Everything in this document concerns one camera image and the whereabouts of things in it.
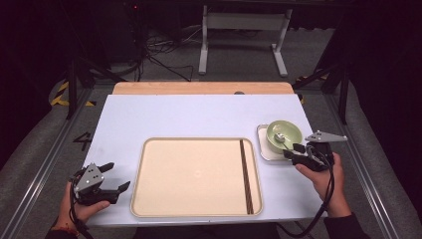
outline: table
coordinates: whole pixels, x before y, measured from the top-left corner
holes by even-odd
[[[181,90],[181,95],[175,95],[177,89]],[[248,95],[234,96],[234,92]],[[275,101],[284,103],[279,111],[274,111]],[[260,155],[258,125],[279,119],[293,122],[303,135],[313,133],[298,97],[287,83],[117,84],[113,95],[106,100],[85,165],[115,163],[114,169],[105,173],[103,189],[116,188],[129,180],[132,184],[120,195],[116,205],[94,216],[89,224],[156,226],[313,218],[321,202],[312,183],[296,172],[290,162],[266,161]],[[253,216],[133,216],[130,202],[141,149],[144,142],[154,136],[249,139],[257,160],[262,212]]]

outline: black backdrop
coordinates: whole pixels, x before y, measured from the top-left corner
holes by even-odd
[[[32,1],[0,3],[0,168],[51,109],[49,93],[63,76],[60,36]]]
[[[317,67],[349,63],[360,106],[422,221],[422,5],[367,4],[344,15]]]

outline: green bowl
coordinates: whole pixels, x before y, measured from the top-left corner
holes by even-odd
[[[276,140],[277,133],[283,135],[285,138],[284,142]],[[267,142],[271,151],[283,153],[283,149],[293,149],[294,143],[302,142],[302,133],[293,123],[285,120],[277,120],[270,123],[267,127]]]

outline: human hand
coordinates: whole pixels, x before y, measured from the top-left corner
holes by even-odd
[[[345,200],[343,186],[344,186],[344,173],[341,166],[340,156],[333,152],[334,165],[332,171],[334,174],[334,192],[328,204],[329,217],[344,217],[351,215],[351,210]],[[314,189],[319,194],[321,200],[325,200],[330,174],[328,170],[322,172],[315,172],[302,164],[296,164],[296,169],[305,177],[307,177],[314,184]]]
[[[59,218],[57,220],[55,227],[63,227],[63,228],[68,228],[68,229],[77,231],[77,227],[72,222],[69,215],[69,210],[71,209],[71,199],[70,199],[71,186],[72,186],[71,182],[68,182],[68,184],[66,185],[65,194],[63,195],[62,202],[60,204]],[[90,217],[92,217],[94,214],[98,213],[99,211],[107,207],[109,207],[108,201],[101,201],[91,206],[85,206],[85,205],[76,203],[75,212],[77,214],[78,219],[80,219],[84,223],[87,223]]]

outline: wooden board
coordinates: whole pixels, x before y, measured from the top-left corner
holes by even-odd
[[[137,82],[117,83],[113,95],[248,95],[293,94],[289,83],[263,82]]]

